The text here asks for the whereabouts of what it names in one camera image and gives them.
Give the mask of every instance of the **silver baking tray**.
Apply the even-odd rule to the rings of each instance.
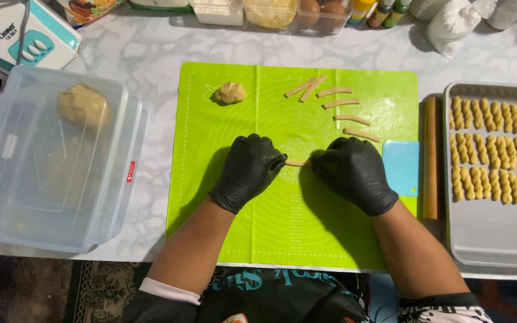
[[[474,199],[455,202],[451,189],[450,133],[479,133],[484,138],[490,134],[515,137],[503,131],[487,132],[474,127],[455,131],[449,126],[451,99],[487,98],[490,102],[517,104],[517,85],[483,82],[454,82],[443,95],[444,111],[444,166],[446,171],[446,219],[448,244],[454,257],[461,263],[477,266],[517,268],[517,204],[504,205],[492,199]]]

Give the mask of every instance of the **table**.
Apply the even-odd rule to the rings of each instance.
[[[455,80],[517,83],[517,24],[500,33],[480,24],[453,60],[434,51],[426,25],[407,14],[392,29],[347,27],[339,36],[300,37],[201,25],[195,16],[133,11],[124,4],[79,29],[79,57],[65,68],[120,80],[150,113],[122,232],[84,255],[3,243],[0,255],[153,260],[164,241],[183,62],[413,71],[420,100]],[[517,279],[517,269],[458,266],[464,277]]]

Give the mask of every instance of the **forearm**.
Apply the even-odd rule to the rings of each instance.
[[[233,213],[207,197],[170,236],[147,277],[201,295],[233,220]]]
[[[400,200],[390,211],[371,219],[402,297],[469,292],[446,249]]]

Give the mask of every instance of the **black nitrile glove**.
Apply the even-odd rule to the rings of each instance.
[[[209,196],[221,208],[237,214],[272,183],[286,159],[268,137],[256,133],[239,136],[230,146],[221,177]]]
[[[319,179],[371,217],[392,209],[398,201],[398,194],[386,182],[380,154],[366,140],[340,137],[311,161]]]

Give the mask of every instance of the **brown egg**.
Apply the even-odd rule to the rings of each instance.
[[[303,28],[308,28],[317,23],[320,7],[317,0],[300,0],[300,10],[305,14],[298,15],[298,23]]]
[[[339,2],[327,2],[320,6],[320,12],[333,15],[333,17],[322,17],[320,21],[329,29],[344,26],[346,23],[346,9]]]

